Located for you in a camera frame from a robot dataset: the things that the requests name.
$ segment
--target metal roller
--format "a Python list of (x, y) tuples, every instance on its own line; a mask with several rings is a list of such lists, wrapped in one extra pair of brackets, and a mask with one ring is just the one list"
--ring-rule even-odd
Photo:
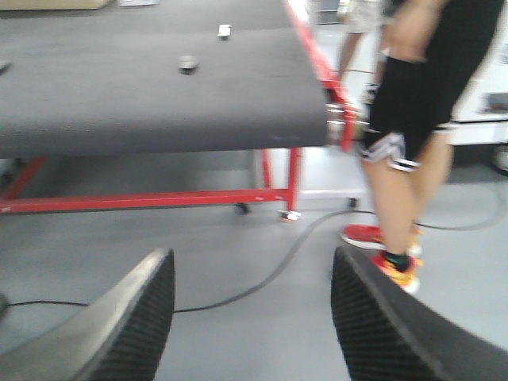
[[(344, 129), (346, 121), (344, 119), (344, 107), (338, 103), (328, 103), (326, 105), (328, 144), (337, 144), (344, 139)], [(356, 110), (356, 118), (353, 124), (353, 140), (359, 140), (364, 130), (368, 127), (368, 118), (365, 114)]]
[(501, 173), (508, 175), (508, 145), (497, 147), (494, 150), (492, 161)]

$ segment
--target gray floor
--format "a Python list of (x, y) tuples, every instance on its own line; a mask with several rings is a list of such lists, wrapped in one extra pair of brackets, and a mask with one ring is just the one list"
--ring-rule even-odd
[[(335, 37), (327, 37), (332, 46)], [(460, 148), (448, 183), (421, 222), (425, 266), (417, 298), (473, 333), (508, 348), (506, 177), (487, 150)], [(276, 183), (286, 163), (272, 153)], [(52, 160), (29, 195), (248, 187), (248, 152)], [(356, 158), (308, 148), (302, 189), (363, 195)], [(337, 231), (370, 214), (341, 214), (346, 198), (302, 197), (300, 221), (277, 219), (278, 203), (0, 216), (0, 290), (11, 302), (92, 302), (154, 248), (176, 250), (176, 308), (205, 306), (265, 279), (322, 218), (289, 266), (264, 289), (228, 306), (176, 314), (157, 380), (347, 380), (329, 308)], [(0, 352), (79, 312), (71, 306), (10, 308), (0, 321)]]

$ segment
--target black shorts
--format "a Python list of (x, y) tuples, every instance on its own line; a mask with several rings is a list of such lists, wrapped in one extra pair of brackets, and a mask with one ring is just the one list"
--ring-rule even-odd
[(389, 58), (383, 82), (371, 107), (361, 156), (366, 161), (388, 157), (392, 167), (412, 171), (418, 154), (452, 109), (491, 42), (436, 33), (427, 61), (408, 63)]

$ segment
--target caster wheel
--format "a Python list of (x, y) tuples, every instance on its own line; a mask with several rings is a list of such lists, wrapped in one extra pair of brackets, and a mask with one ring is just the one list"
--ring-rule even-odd
[(14, 174), (10, 171), (2, 174), (2, 180), (7, 181), (8, 183), (13, 181), (13, 179), (14, 179)]
[(18, 168), (23, 167), (26, 165), (29, 161), (27, 159), (14, 159), (14, 165)]
[(245, 214), (251, 213), (251, 210), (249, 209), (248, 205), (243, 202), (239, 202), (238, 204), (235, 205), (235, 207), (236, 207), (237, 213), (242, 216), (244, 216)]
[(502, 145), (494, 150), (492, 163), (499, 173), (508, 176), (508, 145)]
[(7, 308), (7, 298), (5, 297), (5, 295), (0, 294), (0, 317), (5, 312), (6, 308)]
[(287, 211), (287, 210), (280, 210), (279, 211), (279, 218), (283, 221), (283, 222), (295, 222), (295, 221), (298, 221), (298, 219), (300, 218), (300, 216), (302, 216), (301, 213), (299, 212), (294, 212), (292, 210), (290, 211)]
[(360, 203), (360, 200), (358, 198), (350, 198), (348, 200), (348, 208), (355, 209), (359, 203)]

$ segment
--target conveyor belt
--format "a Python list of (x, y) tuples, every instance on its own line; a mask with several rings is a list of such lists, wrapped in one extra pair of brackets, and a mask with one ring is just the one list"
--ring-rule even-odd
[[(0, 76), (0, 157), (325, 143), (325, 95), (282, 1), (0, 16), (13, 63)], [(184, 55), (195, 74), (179, 73)]]

